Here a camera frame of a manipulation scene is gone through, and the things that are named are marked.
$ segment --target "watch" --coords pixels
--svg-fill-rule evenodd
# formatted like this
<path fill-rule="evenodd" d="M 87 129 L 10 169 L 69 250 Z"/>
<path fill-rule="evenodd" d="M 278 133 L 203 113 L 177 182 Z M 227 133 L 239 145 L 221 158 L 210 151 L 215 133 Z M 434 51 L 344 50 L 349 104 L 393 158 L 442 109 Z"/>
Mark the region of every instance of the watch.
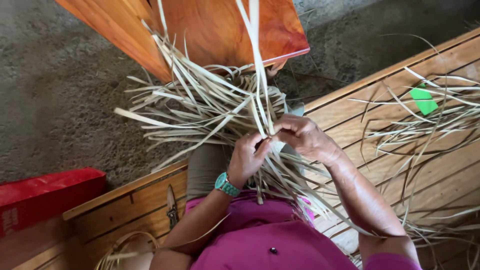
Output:
<path fill-rule="evenodd" d="M 215 181 L 215 188 L 227 193 L 232 197 L 236 197 L 240 194 L 240 190 L 234 187 L 228 180 L 228 175 L 226 172 L 218 176 Z"/>

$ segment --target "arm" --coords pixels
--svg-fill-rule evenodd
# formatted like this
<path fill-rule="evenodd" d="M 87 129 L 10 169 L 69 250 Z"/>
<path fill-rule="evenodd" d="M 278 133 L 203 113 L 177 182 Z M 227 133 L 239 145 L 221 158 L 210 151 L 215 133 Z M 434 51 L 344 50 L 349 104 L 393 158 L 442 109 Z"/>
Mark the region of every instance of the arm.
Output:
<path fill-rule="evenodd" d="M 359 234 L 362 260 L 380 252 L 404 255 L 418 262 L 415 246 L 380 192 L 365 178 L 341 147 L 306 117 L 285 114 L 274 125 L 274 140 L 325 165 L 332 175 L 340 200 L 352 222 L 368 232 L 387 238 Z"/>
<path fill-rule="evenodd" d="M 242 189 L 247 179 L 258 171 L 270 150 L 270 141 L 265 140 L 255 151 L 255 145 L 261 139 L 260 134 L 245 135 L 235 144 L 228 167 L 228 180 L 238 189 Z M 162 246 L 175 248 L 156 251 L 150 270 L 189 269 L 193 256 L 201 253 L 213 232 L 197 241 L 188 242 L 206 234 L 219 223 L 226 216 L 232 199 L 233 197 L 220 190 L 214 189 L 210 192 L 168 234 Z"/>

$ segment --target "green paper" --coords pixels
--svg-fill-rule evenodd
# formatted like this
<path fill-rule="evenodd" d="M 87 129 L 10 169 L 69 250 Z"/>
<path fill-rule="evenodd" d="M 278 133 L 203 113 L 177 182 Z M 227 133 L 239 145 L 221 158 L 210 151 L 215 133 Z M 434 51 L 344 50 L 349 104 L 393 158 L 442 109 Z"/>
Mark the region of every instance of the green paper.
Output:
<path fill-rule="evenodd" d="M 426 99 L 433 99 L 429 92 L 422 91 L 419 88 L 425 88 L 425 84 L 420 85 L 418 88 L 414 88 L 410 91 L 412 98 L 414 100 L 426 100 Z M 423 115 L 427 115 L 438 108 L 437 103 L 434 100 L 431 101 L 415 101 L 417 107 L 420 109 Z"/>

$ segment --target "magenta top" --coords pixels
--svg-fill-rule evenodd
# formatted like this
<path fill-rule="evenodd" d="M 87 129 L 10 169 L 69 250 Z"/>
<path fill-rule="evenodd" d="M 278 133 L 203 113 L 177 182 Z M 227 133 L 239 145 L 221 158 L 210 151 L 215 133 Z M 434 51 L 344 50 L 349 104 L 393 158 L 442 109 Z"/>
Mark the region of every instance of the magenta top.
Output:
<path fill-rule="evenodd" d="M 188 201 L 186 212 L 202 200 Z M 267 199 L 258 205 L 256 192 L 242 191 L 228 212 L 191 270 L 357 269 L 328 237 L 304 222 L 288 201 Z M 391 253 L 370 257 L 365 270 L 376 269 L 421 270 L 409 258 Z"/>

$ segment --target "concrete floor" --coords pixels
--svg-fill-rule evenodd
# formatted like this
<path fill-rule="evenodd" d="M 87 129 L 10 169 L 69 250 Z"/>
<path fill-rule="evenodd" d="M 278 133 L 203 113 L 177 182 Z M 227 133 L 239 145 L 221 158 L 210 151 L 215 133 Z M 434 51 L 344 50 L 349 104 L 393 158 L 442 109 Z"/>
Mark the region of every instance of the concrete floor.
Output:
<path fill-rule="evenodd" d="M 478 0 L 295 0 L 311 52 L 285 66 L 354 82 L 472 29 Z M 113 114 L 128 107 L 127 75 L 140 66 L 54 0 L 0 2 L 0 182 L 91 166 L 111 187 L 147 174 L 184 146 L 145 152 L 138 123 Z M 288 98 L 309 102 L 346 83 L 282 71 Z"/>

